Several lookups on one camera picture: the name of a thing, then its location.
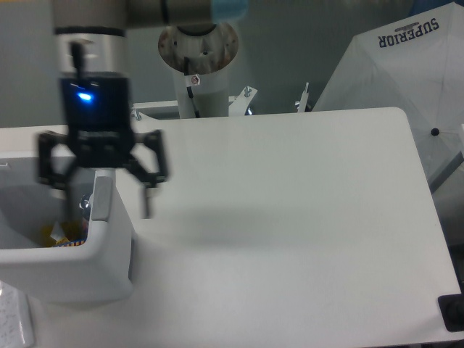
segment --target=white container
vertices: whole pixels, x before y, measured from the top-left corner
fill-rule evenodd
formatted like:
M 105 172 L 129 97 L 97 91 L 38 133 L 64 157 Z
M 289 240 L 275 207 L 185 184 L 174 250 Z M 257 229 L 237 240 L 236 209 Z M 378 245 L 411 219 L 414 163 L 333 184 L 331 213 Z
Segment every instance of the white container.
M 57 165 L 68 160 L 61 156 Z M 75 216 L 82 195 L 94 192 L 86 242 L 43 248 L 41 226 L 64 220 L 64 210 L 63 201 L 37 183 L 36 161 L 31 153 L 0 154 L 0 280 L 47 302 L 128 297 L 133 226 L 114 171 L 81 170 L 72 181 Z

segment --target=colorful object in bin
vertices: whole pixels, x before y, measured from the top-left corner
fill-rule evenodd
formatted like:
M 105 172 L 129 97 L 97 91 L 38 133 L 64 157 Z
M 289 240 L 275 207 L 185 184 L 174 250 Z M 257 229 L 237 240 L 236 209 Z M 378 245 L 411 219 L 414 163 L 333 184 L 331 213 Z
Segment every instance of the colorful object in bin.
M 54 245 L 54 248 L 61 248 L 61 247 L 79 247 L 80 245 L 84 244 L 86 241 L 81 239 L 80 241 L 69 241 L 63 244 Z
M 63 244 L 67 243 L 69 241 L 77 241 L 82 239 L 82 233 L 80 230 L 80 222 L 79 221 L 72 221 L 72 222 L 64 222 L 64 223 L 58 223 L 59 227 L 61 227 L 61 230 L 63 231 L 64 235 L 55 235 L 54 239 L 53 236 L 53 230 L 55 225 L 45 225 L 44 227 L 41 228 L 40 234 L 42 237 L 42 246 L 43 247 L 55 247 L 58 244 Z

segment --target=white umbrella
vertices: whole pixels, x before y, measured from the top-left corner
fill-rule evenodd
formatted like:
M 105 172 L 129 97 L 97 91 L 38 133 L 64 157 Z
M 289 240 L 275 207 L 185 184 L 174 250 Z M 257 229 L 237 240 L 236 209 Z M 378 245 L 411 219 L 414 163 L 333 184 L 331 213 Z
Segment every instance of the white umbrella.
M 427 178 L 457 154 L 464 7 L 448 4 L 353 38 L 315 111 L 368 107 L 406 112 Z

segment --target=white tabletop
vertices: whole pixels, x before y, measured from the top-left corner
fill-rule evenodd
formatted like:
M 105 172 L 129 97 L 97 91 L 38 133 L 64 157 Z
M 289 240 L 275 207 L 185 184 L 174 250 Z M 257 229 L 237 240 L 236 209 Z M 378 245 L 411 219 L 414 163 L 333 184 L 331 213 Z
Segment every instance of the white tabletop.
M 439 312 L 438 296 L 460 290 L 400 110 L 144 120 L 136 128 L 165 130 L 173 176 L 154 198 L 154 218 L 142 220 L 140 186 L 117 174 L 138 234 L 134 293 L 98 304 L 32 299 L 37 347 L 342 348 L 464 338 L 446 331 Z M 30 149 L 36 130 L 0 130 L 0 150 Z

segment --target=gray wall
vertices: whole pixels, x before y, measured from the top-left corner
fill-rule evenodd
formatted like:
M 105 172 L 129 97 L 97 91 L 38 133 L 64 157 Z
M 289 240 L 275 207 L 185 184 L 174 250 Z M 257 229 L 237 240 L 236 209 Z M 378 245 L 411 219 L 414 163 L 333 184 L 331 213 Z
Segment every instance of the gray wall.
M 404 18 L 412 0 L 250 0 L 233 23 L 241 51 L 231 68 L 231 93 L 260 90 L 259 113 L 293 111 L 305 82 L 322 93 L 353 35 Z M 161 29 L 129 32 L 134 102 L 174 99 L 157 54 Z M 62 123 L 56 53 L 47 0 L 0 4 L 0 128 Z

